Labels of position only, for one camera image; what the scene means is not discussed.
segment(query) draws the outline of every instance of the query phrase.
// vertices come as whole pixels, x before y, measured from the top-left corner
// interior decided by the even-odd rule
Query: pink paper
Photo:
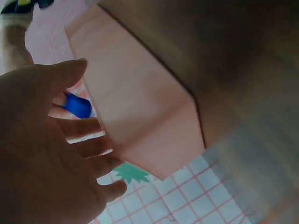
[[[204,151],[193,99],[117,21],[94,6],[65,30],[120,158],[164,179]]]

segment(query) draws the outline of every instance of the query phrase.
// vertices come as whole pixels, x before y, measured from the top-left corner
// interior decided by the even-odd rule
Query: finger
[[[98,138],[73,143],[72,146],[84,158],[97,156],[111,149],[109,138],[105,135]]]
[[[69,114],[70,113],[67,110],[62,109],[61,107],[56,106],[54,104],[52,105],[52,107],[49,111],[49,115],[54,118],[63,118]]]
[[[66,103],[66,96],[63,92],[59,93],[52,101],[57,106],[63,106]]]
[[[45,68],[45,75],[50,77],[53,96],[72,87],[83,76],[87,67],[86,59],[66,61]]]
[[[102,131],[96,118],[69,120],[56,118],[67,139],[81,138]]]
[[[107,203],[114,201],[127,191],[127,185],[124,181],[116,181],[112,184],[99,187],[100,191],[104,193]]]
[[[120,159],[111,156],[110,154],[92,157],[87,159],[87,162],[93,169],[95,178],[99,178],[100,176],[110,173],[110,171],[123,163]]]

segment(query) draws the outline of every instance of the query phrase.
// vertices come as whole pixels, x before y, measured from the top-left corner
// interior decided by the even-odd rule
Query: pink grid lines
[[[156,188],[156,186],[153,184],[153,186],[156,188],[156,190],[157,190],[157,192],[158,192],[158,194],[159,194],[159,198],[153,200],[152,202],[150,202],[150,203],[148,203],[148,204],[145,204],[145,203],[142,201],[141,197],[140,197],[139,190],[142,189],[142,188],[135,189],[133,192],[131,192],[131,193],[125,195],[124,197],[122,197],[122,200],[123,200],[125,197],[128,197],[129,195],[131,195],[131,194],[133,194],[133,193],[137,193],[137,194],[138,194],[138,197],[139,197],[140,200],[142,201],[142,207],[139,208],[139,209],[137,209],[137,210],[135,210],[134,212],[128,213],[125,217],[123,217],[123,218],[121,218],[121,219],[119,219],[119,220],[117,220],[117,221],[114,221],[113,223],[120,223],[122,220],[124,220],[124,219],[126,219],[126,218],[130,218],[132,215],[134,215],[135,213],[141,211],[142,209],[145,209],[145,211],[146,211],[146,213],[148,214],[148,216],[149,216],[151,222],[154,223],[154,224],[159,224],[160,221],[163,220],[164,218],[168,217],[168,216],[171,215],[171,214],[174,214],[175,212],[177,212],[177,211],[179,211],[179,210],[181,210],[181,209],[183,209],[183,208],[185,208],[185,207],[189,207],[189,208],[193,211],[194,215],[196,216],[196,220],[195,220],[192,224],[196,224],[196,223],[198,223],[198,222],[199,222],[200,224],[202,224],[202,223],[203,223],[202,220],[203,220],[204,218],[208,217],[209,215],[211,215],[213,212],[217,212],[217,213],[220,215],[221,212],[219,212],[219,208],[221,208],[223,205],[227,204],[228,202],[234,200],[234,197],[235,197],[235,196],[231,196],[228,200],[224,201],[223,203],[221,203],[221,204],[218,205],[218,206],[216,206],[216,205],[213,203],[213,200],[211,199],[211,197],[209,197],[209,200],[210,200],[210,201],[213,203],[213,205],[214,205],[214,209],[213,209],[212,211],[206,213],[206,214],[205,214],[204,216],[202,216],[202,217],[199,217],[199,216],[196,214],[196,211],[195,211],[194,208],[191,206],[191,203],[194,202],[194,201],[196,201],[196,200],[198,200],[199,198],[201,198],[201,197],[203,197],[203,196],[208,196],[208,193],[209,193],[210,191],[212,191],[213,189],[215,189],[217,186],[221,185],[222,182],[217,183],[216,185],[214,185],[213,187],[211,187],[211,188],[208,189],[208,190],[204,190],[204,189],[203,189],[203,190],[204,190],[204,193],[200,194],[199,196],[197,196],[196,198],[194,198],[194,199],[192,199],[192,200],[190,200],[190,201],[188,201],[188,200],[186,199],[186,196],[184,195],[183,191],[180,189],[180,187],[181,187],[182,185],[184,185],[185,183],[189,182],[190,180],[193,180],[193,179],[196,179],[196,180],[197,180],[197,177],[198,177],[198,176],[200,176],[201,174],[205,173],[205,172],[206,172],[207,170],[209,170],[210,168],[211,168],[211,167],[209,166],[209,167],[207,167],[206,169],[204,169],[203,171],[201,171],[200,173],[198,173],[197,175],[194,175],[192,178],[190,178],[190,179],[184,181],[183,183],[181,183],[181,184],[176,184],[176,187],[175,187],[174,189],[168,191],[167,193],[165,193],[165,194],[163,194],[163,195],[159,193],[159,190],[158,190],[158,189]],[[184,199],[186,200],[186,204],[184,204],[183,206],[181,206],[181,207],[179,207],[179,208],[177,208],[177,209],[171,211],[170,208],[168,207],[167,203],[164,201],[164,197],[167,196],[167,195],[169,195],[171,192],[173,192],[173,191],[175,191],[175,190],[178,190],[178,191],[183,195]],[[147,207],[148,207],[149,205],[151,205],[151,204],[153,204],[153,203],[159,201],[159,200],[161,200],[161,201],[164,203],[165,207],[168,209],[168,214],[165,215],[165,216],[163,216],[163,217],[161,217],[159,220],[154,221],[154,218],[153,218],[152,215],[149,213]],[[225,224],[231,224],[233,221],[235,221],[237,218],[239,218],[239,217],[242,216],[242,215],[244,215],[244,219],[245,219],[246,216],[245,216],[244,212],[241,212],[240,214],[238,214],[235,218],[233,218],[233,219],[232,219],[231,221],[229,221],[229,222],[227,222],[227,221],[225,220],[225,218],[223,217],[222,214],[220,215],[220,217],[222,218],[222,220],[223,220],[223,222],[224,222]]]

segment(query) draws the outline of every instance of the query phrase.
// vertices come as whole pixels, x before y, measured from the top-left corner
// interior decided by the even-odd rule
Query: blue plastic
[[[78,118],[89,118],[92,114],[92,105],[89,100],[80,98],[71,93],[65,93],[66,103],[61,108],[67,110]]]

